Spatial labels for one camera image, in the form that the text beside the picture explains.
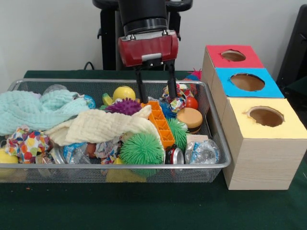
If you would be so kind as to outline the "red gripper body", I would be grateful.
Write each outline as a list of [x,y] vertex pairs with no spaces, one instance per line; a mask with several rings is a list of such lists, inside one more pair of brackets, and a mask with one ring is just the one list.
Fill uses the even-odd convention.
[[118,39],[118,48],[126,67],[140,66],[154,59],[166,62],[177,58],[178,38],[175,34],[135,40],[121,37]]

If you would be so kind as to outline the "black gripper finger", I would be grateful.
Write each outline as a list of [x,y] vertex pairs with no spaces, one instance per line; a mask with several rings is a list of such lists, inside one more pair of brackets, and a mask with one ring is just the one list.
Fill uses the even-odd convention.
[[138,90],[139,90],[139,96],[140,96],[140,102],[141,103],[147,103],[148,97],[146,93],[146,87],[143,84],[142,76],[141,76],[141,67],[135,67],[135,74],[136,74],[136,82],[138,84]]
[[166,66],[169,71],[169,80],[167,82],[169,96],[171,100],[173,100],[177,97],[177,85],[176,85],[176,78],[175,78],[174,62],[167,62]]

